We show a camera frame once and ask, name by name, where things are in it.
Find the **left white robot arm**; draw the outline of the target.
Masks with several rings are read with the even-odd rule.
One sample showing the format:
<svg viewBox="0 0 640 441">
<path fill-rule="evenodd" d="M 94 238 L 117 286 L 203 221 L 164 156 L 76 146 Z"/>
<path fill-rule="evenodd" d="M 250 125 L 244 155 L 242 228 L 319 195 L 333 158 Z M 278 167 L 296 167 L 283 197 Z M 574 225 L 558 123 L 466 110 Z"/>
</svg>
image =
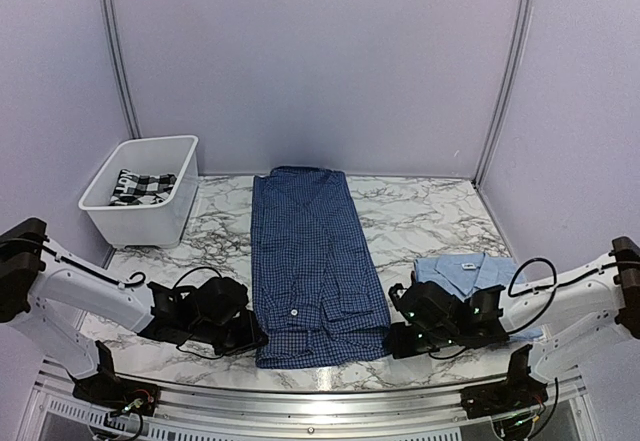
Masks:
<svg viewBox="0 0 640 441">
<path fill-rule="evenodd" d="M 28 218 L 1 236 L 1 321 L 37 344 L 67 371 L 78 389 L 106 406 L 125 399 L 110 350 L 82 335 L 56 310 L 57 301 L 115 322 L 152 341 L 210 345 L 225 357 L 268 342 L 248 308 L 248 289 L 215 274 L 200 286 L 178 280 L 167 288 L 142 272 L 119 278 L 73 255 Z"/>
</svg>

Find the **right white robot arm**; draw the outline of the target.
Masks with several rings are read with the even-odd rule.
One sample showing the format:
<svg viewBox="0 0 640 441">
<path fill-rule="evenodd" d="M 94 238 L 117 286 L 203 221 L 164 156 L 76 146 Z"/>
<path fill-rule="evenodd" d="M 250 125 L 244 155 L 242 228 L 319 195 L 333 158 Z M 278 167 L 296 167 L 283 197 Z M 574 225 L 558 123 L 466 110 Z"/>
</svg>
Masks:
<svg viewBox="0 0 640 441">
<path fill-rule="evenodd" d="M 610 251 L 565 272 L 541 257 L 521 266 L 485 255 L 420 260 L 410 285 L 392 286 L 389 297 L 402 317 L 384 341 L 396 359 L 521 343 L 495 389 L 496 401 L 515 409 L 535 385 L 639 336 L 639 246 L 618 237 Z"/>
</svg>

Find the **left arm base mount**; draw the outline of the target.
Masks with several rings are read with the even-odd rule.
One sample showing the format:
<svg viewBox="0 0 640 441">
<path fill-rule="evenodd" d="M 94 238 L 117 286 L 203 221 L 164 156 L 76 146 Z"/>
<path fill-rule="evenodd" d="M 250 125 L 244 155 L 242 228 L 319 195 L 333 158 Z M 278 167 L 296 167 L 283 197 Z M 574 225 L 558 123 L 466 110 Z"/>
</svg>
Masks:
<svg viewBox="0 0 640 441">
<path fill-rule="evenodd" d="M 73 396 L 110 408 L 113 416 L 133 412 L 152 416 L 160 395 L 159 386 L 118 376 L 111 351 L 100 341 L 95 342 L 95 347 L 98 361 L 94 372 L 84 378 L 70 377 L 74 383 Z"/>
</svg>

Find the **dark blue checked shirt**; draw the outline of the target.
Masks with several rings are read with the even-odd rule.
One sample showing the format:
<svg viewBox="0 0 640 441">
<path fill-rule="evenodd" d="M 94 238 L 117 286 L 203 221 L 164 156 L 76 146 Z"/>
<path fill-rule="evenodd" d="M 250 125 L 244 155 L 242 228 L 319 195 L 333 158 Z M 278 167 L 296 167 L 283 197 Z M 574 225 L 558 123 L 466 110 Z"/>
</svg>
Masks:
<svg viewBox="0 0 640 441">
<path fill-rule="evenodd" d="M 268 337 L 257 367 L 386 356 L 390 312 L 343 172 L 283 166 L 255 177 L 250 242 L 252 306 Z"/>
</svg>

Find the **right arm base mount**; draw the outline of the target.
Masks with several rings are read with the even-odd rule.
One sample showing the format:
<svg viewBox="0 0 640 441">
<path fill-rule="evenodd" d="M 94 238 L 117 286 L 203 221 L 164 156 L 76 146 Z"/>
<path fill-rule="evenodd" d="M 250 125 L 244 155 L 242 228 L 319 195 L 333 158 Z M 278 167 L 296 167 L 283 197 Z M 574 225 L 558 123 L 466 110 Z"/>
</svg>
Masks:
<svg viewBox="0 0 640 441">
<path fill-rule="evenodd" d="M 547 384 L 531 376 L 531 344 L 511 354 L 502 381 L 468 386 L 460 391 L 461 406 L 469 419 L 496 416 L 534 406 L 548 400 Z"/>
</svg>

